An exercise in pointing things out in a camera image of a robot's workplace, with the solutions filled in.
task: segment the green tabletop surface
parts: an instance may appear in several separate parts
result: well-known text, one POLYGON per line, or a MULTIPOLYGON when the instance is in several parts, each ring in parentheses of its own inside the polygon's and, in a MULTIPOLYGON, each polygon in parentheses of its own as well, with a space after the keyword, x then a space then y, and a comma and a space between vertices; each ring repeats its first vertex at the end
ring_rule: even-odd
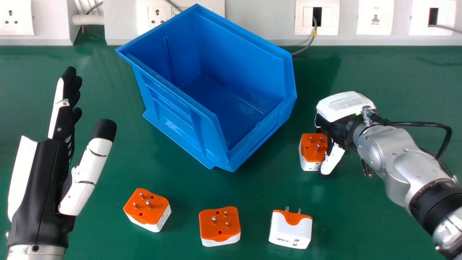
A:
MULTIPOLYGON (((296 50, 299 47, 288 47, 296 50)), ((74 157, 82 154, 100 118, 118 124, 97 187, 69 235, 67 260, 268 259, 442 260, 432 238, 385 195, 382 180, 363 175, 358 155, 346 152, 332 177, 304 172, 303 133, 314 132, 317 102, 357 91, 383 116, 449 124, 454 135, 443 157, 453 174, 462 165, 462 47, 311 47, 293 59, 298 99, 291 118, 235 173, 208 170, 148 123, 131 67, 107 46, 102 28, 88 27, 73 47, 0 48, 0 231, 21 135, 46 139, 56 82, 67 66, 83 78, 74 157), (143 187, 166 197, 172 215, 160 233, 132 224, 122 208, 143 187), (241 240, 206 248, 198 213, 235 206, 241 240), (306 250, 268 242, 271 213, 289 206, 313 217, 306 250)), ((409 129, 436 153, 444 131, 409 129)), ((0 237, 0 258, 7 253, 0 237)))

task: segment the black cable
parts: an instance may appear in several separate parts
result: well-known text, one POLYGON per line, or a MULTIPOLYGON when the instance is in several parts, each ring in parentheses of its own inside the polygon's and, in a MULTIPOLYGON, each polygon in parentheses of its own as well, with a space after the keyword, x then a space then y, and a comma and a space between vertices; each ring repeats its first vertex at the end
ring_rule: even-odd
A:
POLYGON ((442 128, 446 130, 446 135, 444 136, 443 144, 441 145, 441 148, 439 149, 437 155, 435 156, 438 162, 441 160, 441 157, 446 151, 449 145, 449 141, 451 140, 451 137, 452 137, 452 129, 447 124, 435 123, 435 122, 391 122, 391 121, 383 119, 382 117, 380 117, 379 115, 375 113, 371 114, 370 118, 375 122, 378 122, 383 125, 389 125, 389 126, 438 127, 438 128, 442 128))

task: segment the robotic hand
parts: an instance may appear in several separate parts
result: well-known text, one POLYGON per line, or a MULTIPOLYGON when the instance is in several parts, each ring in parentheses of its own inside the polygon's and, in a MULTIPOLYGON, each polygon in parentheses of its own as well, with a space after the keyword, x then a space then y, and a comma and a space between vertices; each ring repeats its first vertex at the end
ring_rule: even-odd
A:
POLYGON ((81 85, 75 68, 68 67, 56 87, 48 139, 35 142, 21 137, 8 194, 7 260, 62 260, 68 233, 106 163, 117 126, 102 119, 68 176, 74 125, 82 116, 74 108, 81 85))
POLYGON ((379 116, 372 101, 356 92, 327 97, 316 107, 317 132, 328 150, 318 173, 329 175, 345 150, 359 154, 365 175, 375 172, 387 196, 404 207, 433 236, 445 258, 462 259, 462 189, 439 161, 452 130, 445 124, 390 122, 379 116), (431 126, 446 130, 437 156, 419 148, 410 134, 395 126, 431 126))

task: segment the blue plastic bin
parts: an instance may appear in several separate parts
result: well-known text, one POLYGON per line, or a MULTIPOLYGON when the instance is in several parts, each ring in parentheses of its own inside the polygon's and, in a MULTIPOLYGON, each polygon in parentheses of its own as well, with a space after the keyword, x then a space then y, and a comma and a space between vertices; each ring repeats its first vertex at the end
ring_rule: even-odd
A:
POLYGON ((234 172, 290 116, 290 53, 194 5, 116 49, 143 117, 207 168, 234 172))

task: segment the electrical outlet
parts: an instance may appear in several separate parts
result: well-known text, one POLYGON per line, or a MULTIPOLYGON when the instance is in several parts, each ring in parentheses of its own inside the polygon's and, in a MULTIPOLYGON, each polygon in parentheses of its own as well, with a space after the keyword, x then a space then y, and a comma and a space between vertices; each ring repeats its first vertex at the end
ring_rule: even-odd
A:
POLYGON ((0 0, 0 35, 34 35, 31 0, 0 0))
POLYGON ((394 0, 359 0, 356 34, 391 35, 394 0))
MULTIPOLYGON (((211 11, 225 16, 225 0, 175 0, 182 11, 194 4, 200 4, 211 11)), ((136 0, 136 20, 138 34, 141 35, 179 14, 165 0, 136 0)))
POLYGON ((413 0, 409 35, 450 36, 452 31, 428 27, 456 23, 456 0, 413 0))
POLYGON ((295 35, 310 35, 317 21, 318 35, 337 35, 339 32, 339 0, 297 0, 295 35))

